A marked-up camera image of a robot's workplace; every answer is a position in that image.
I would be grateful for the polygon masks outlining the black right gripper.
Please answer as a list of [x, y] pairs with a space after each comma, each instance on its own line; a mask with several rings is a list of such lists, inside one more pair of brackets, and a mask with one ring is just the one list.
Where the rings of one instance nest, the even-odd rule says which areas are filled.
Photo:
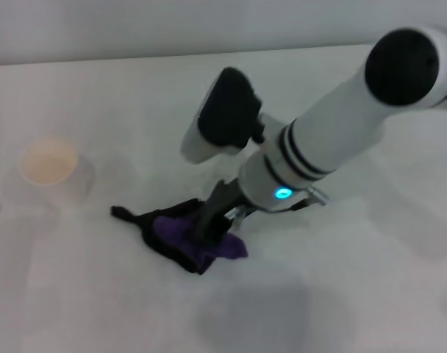
[[196, 216], [193, 239], [220, 243], [232, 222], [242, 215], [243, 205], [244, 195], [238, 179], [220, 180], [207, 199], [207, 211]]

